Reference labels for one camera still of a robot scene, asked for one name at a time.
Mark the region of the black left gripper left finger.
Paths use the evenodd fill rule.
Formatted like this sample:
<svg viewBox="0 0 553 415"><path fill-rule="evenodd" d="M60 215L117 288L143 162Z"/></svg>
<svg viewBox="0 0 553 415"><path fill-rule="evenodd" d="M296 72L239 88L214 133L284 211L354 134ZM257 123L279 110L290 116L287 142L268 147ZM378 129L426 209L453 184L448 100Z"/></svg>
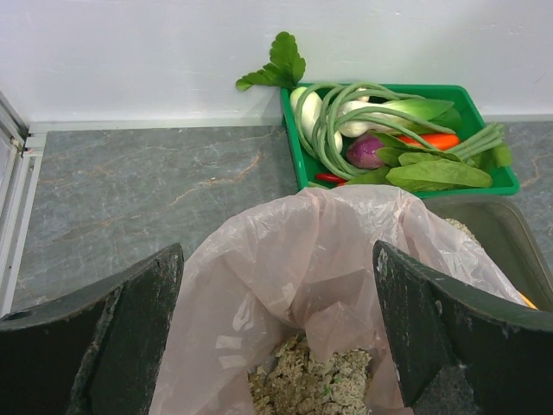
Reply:
<svg viewBox="0 0 553 415"><path fill-rule="evenodd" d="M1 319L3 414L146 414L181 287L174 243Z"/></svg>

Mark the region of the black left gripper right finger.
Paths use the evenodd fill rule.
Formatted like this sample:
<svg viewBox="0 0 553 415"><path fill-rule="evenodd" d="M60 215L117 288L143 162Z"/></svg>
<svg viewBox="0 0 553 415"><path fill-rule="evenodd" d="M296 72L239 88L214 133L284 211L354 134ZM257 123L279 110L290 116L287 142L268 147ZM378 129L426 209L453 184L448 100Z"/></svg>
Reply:
<svg viewBox="0 0 553 415"><path fill-rule="evenodd" d="M384 241L378 301L415 414L550 414L552 315L474 288Z"/></svg>

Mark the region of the yellow litter scoop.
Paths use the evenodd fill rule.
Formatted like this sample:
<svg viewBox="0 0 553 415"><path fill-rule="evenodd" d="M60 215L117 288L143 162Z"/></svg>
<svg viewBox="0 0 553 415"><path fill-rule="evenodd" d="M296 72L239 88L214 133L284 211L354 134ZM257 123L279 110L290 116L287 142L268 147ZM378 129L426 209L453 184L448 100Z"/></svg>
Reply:
<svg viewBox="0 0 553 415"><path fill-rule="evenodd" d="M525 304L530 307L531 309L533 310L538 310L537 306L530 300L528 299L526 296L524 296L522 293L519 293L520 296L522 297L522 299L524 300Z"/></svg>

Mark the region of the dark grey litter tray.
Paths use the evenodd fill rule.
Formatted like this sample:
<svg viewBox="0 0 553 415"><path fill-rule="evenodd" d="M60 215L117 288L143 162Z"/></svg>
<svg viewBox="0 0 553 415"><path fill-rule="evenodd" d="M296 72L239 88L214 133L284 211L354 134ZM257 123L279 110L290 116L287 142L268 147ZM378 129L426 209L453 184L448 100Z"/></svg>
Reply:
<svg viewBox="0 0 553 415"><path fill-rule="evenodd" d="M497 195L452 195L424 204L437 216L466 225L515 288L539 310L552 311L552 272L512 202Z"/></svg>

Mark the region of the pink plastic trash bag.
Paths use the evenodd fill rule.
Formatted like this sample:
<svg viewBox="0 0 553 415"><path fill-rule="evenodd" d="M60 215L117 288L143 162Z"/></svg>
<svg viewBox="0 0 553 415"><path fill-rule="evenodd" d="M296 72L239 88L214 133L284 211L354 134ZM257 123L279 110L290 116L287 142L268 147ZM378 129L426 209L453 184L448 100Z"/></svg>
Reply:
<svg viewBox="0 0 553 415"><path fill-rule="evenodd" d="M414 195L385 185L306 188L232 217L186 261L150 412L253 413L246 373L294 328L321 360L374 350L370 411L405 413L373 274L379 240L522 303L484 250Z"/></svg>

